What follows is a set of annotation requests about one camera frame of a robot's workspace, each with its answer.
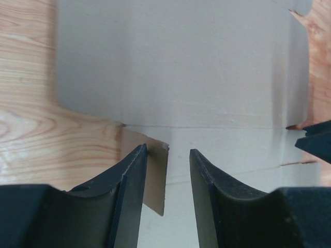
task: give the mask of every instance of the brown cardboard edge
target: brown cardboard edge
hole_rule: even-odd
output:
[[[159,215],[164,214],[169,145],[127,128],[121,130],[120,160],[138,145],[147,144],[148,160],[143,202]]]

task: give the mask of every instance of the wood grain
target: wood grain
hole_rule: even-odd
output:
[[[309,35],[309,112],[299,128],[331,119],[331,0],[314,0],[311,12],[296,17]],[[318,160],[309,154],[304,161]],[[321,184],[331,186],[331,165],[322,164]]]
[[[118,123],[55,100],[55,0],[0,0],[0,184],[69,189],[119,160]]]

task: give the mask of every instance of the torn cardboard edge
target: torn cardboard edge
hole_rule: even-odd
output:
[[[313,0],[272,0],[284,8],[294,11],[300,16],[307,15],[312,7]]]
[[[306,11],[309,12],[310,0],[303,1]],[[290,16],[289,33],[291,39],[289,43],[289,60],[287,63],[288,74],[285,105],[283,112],[286,115],[282,126],[286,128],[283,133],[282,159],[280,165],[300,163],[302,151],[296,147],[298,138],[304,136],[304,131],[294,127],[303,123],[308,116],[308,89],[309,89],[309,42],[307,29],[293,15]]]
[[[121,132],[121,160],[136,146],[147,144],[148,159],[143,202],[163,216],[169,145],[127,128],[122,128]]]

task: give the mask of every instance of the curved black piece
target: curved black piece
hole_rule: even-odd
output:
[[[199,244],[210,247],[331,247],[331,189],[247,186],[191,150]]]
[[[141,145],[69,192],[46,184],[1,186],[0,247],[137,247],[146,165]]]
[[[331,163],[331,120],[305,127],[306,137],[299,138],[295,146]]]

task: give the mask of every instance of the cardboard flap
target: cardboard flap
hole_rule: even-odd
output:
[[[147,144],[148,160],[143,202],[157,212],[164,213],[166,193],[166,175],[169,147],[166,143],[149,138],[146,135],[123,128],[121,140],[121,159],[136,146]]]
[[[308,32],[294,16],[289,21],[289,34],[286,127],[307,119],[309,88]]]
[[[58,14],[59,101],[129,126],[285,127],[287,84],[308,83],[308,49],[291,57],[307,31],[277,1],[61,0]]]

